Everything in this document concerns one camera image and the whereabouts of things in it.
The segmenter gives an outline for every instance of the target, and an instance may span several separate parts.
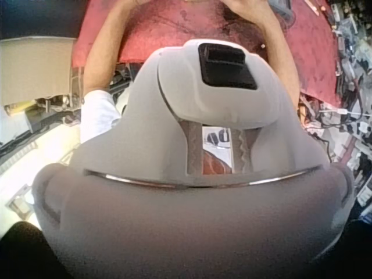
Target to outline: red table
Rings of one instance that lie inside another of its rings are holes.
[[[73,67],[85,65],[94,39],[116,0],[91,0],[80,36],[74,46]],[[325,0],[319,0],[325,6]],[[323,15],[316,16],[303,0],[292,0],[295,24],[285,30],[298,68],[302,92],[339,106],[335,95],[337,41]],[[140,6],[131,17],[120,62],[144,62],[163,47],[181,46],[193,38],[212,38],[236,42],[267,59],[260,46],[263,38],[252,24],[229,19],[218,0],[187,3],[183,0],[153,0]]]

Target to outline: person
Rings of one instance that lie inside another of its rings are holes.
[[[136,6],[149,1],[117,0],[93,43],[84,70],[84,104],[81,108],[82,143],[109,131],[113,123],[121,118],[112,96],[108,93],[108,88],[115,71],[121,40],[130,13]],[[279,21],[268,1],[221,1],[234,13],[260,28],[267,46],[269,65],[282,81],[296,109],[300,91],[297,69]],[[231,169],[226,162],[223,162],[218,151],[214,154],[211,152],[213,151],[204,153],[203,173],[231,173]]]

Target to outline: white sleeve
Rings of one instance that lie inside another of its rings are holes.
[[[113,121],[120,118],[109,93],[103,90],[89,92],[81,106],[80,142],[109,131]]]

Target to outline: workbench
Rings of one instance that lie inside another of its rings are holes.
[[[317,1],[329,9],[326,0]],[[90,48],[115,2],[90,0],[74,46],[73,67],[85,65]],[[284,22],[281,24],[297,65],[301,90],[339,106],[340,100],[335,94],[337,41],[331,27],[322,14],[317,16],[303,0],[292,0],[292,10],[296,15],[294,25],[288,28]],[[236,42],[267,59],[259,29],[230,16],[218,0],[201,3],[157,0],[137,7],[127,25],[119,62],[144,62],[159,48],[181,46],[193,38]]]

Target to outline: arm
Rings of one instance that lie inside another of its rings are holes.
[[[234,13],[261,29],[267,46],[269,64],[284,84],[297,109],[300,85],[296,64],[279,21],[267,0],[222,0],[222,2]]]
[[[121,40],[130,12],[147,0],[117,0],[107,16],[84,70],[84,96],[93,90],[107,90],[117,62]]]

